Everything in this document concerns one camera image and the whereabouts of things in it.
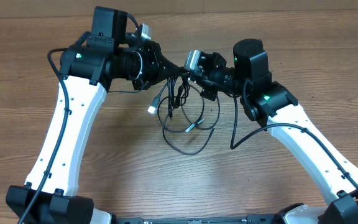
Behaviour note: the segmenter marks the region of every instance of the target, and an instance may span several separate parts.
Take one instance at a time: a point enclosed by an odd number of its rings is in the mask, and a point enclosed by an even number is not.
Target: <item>wall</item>
[[[168,14],[358,9],[358,0],[0,0],[0,18],[90,16],[95,6]]]

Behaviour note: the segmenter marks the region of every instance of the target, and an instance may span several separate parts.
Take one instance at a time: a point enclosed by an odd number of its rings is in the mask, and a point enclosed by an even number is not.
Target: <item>wooden table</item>
[[[153,28],[163,54],[177,65],[183,65],[189,50],[200,49],[220,52],[233,66],[237,41],[262,39],[273,79],[299,99],[321,132],[358,167],[358,11],[155,15],[137,20]],[[72,44],[91,22],[91,17],[0,19],[0,223],[17,221],[5,204],[7,188],[24,183],[55,108],[57,79],[46,53]],[[298,161],[268,133],[229,149],[234,107],[223,94],[221,119],[207,148],[197,156],[170,149],[157,118],[146,113],[161,86],[108,95],[86,147],[79,195],[119,217],[240,216],[277,212],[295,202],[324,205]],[[124,80],[112,84],[112,90],[130,89]],[[193,92],[186,110],[196,116],[200,106]],[[216,103],[207,102],[206,109],[205,122],[212,123]],[[239,111],[237,139],[258,127],[242,108]],[[175,121],[187,125],[180,113]],[[170,139],[190,151],[201,146],[208,133]]]

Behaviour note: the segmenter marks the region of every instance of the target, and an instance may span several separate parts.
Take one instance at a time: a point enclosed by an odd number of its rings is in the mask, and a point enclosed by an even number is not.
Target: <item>robotic arm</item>
[[[134,34],[126,33],[127,18],[137,26]],[[277,214],[217,218],[208,222],[358,223],[358,201],[354,200],[358,199],[358,168],[316,129],[297,99],[278,82],[272,82],[262,41],[248,39],[238,42],[233,50],[235,68],[226,68],[226,60],[218,53],[206,54],[198,50],[191,51],[184,68],[179,68],[169,62],[161,54],[159,44],[150,39],[150,28],[145,24],[139,27],[128,13],[97,7],[92,31],[85,32],[62,53],[57,75],[63,79],[70,107],[66,106],[65,88],[60,83],[56,109],[40,156],[24,187],[10,186],[6,195],[6,203],[19,217],[28,213],[22,219],[24,223],[195,222],[194,219],[116,218],[113,214],[95,209],[92,199],[77,196],[78,175],[86,142],[112,80],[125,78],[132,81],[135,90],[147,90],[169,77],[178,76],[187,77],[201,86],[201,96],[209,100],[215,100],[219,91],[235,100],[236,96],[240,96],[248,118],[261,125],[260,131],[269,130],[294,154],[329,205],[328,208],[308,208],[297,204]],[[120,44],[129,47],[121,48]],[[66,112],[70,114],[67,126],[47,180],[43,183]]]

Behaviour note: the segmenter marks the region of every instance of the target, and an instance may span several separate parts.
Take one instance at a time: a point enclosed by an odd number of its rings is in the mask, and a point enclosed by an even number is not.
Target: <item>wood grain surface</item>
[[[95,6],[133,14],[358,9],[358,0],[0,0],[0,18],[92,16]]]
[[[320,131],[358,167],[358,11],[154,15],[137,20],[153,28],[164,56],[177,65],[184,64],[189,50],[199,49],[220,52],[233,66],[237,41],[262,39],[273,79],[299,99]],[[0,19],[0,223],[17,221],[5,204],[7,188],[24,183],[54,111],[57,79],[46,53],[72,44],[90,29],[91,21]],[[324,204],[298,161],[268,133],[229,149],[234,106],[223,94],[221,119],[206,149],[197,156],[170,149],[157,118],[146,112],[161,86],[108,95],[86,147],[79,195],[119,217],[240,216],[277,212],[295,202]],[[114,80],[111,89],[130,90],[131,84]],[[191,93],[186,112],[194,118],[200,106],[200,97]],[[236,139],[258,128],[239,111]],[[216,102],[206,102],[205,126],[216,113]],[[171,125],[188,124],[178,111]],[[168,137],[192,151],[208,134]]]

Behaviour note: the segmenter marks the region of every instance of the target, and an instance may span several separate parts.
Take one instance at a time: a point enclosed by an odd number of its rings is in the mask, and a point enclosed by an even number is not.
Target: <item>wooden tabletop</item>
[[[262,39],[273,79],[287,87],[320,131],[358,167],[358,11],[246,12],[137,16],[148,24],[163,54],[183,65],[192,49],[220,52],[233,66],[232,47]],[[0,19],[0,223],[17,217],[5,204],[10,185],[22,185],[37,159],[57,97],[48,50],[67,47],[91,17]],[[232,99],[220,94],[221,119],[197,156],[183,156],[162,138],[146,112],[162,84],[143,93],[110,93],[91,130],[78,194],[119,217],[220,217],[272,213],[296,202],[324,205],[298,161],[268,133],[232,151]],[[112,90],[131,90],[114,80]],[[190,94],[186,112],[201,100]],[[239,139],[258,128],[239,109]],[[216,118],[206,102],[205,125]],[[177,125],[188,123],[179,112]],[[197,150],[209,132],[170,134],[184,150]]]

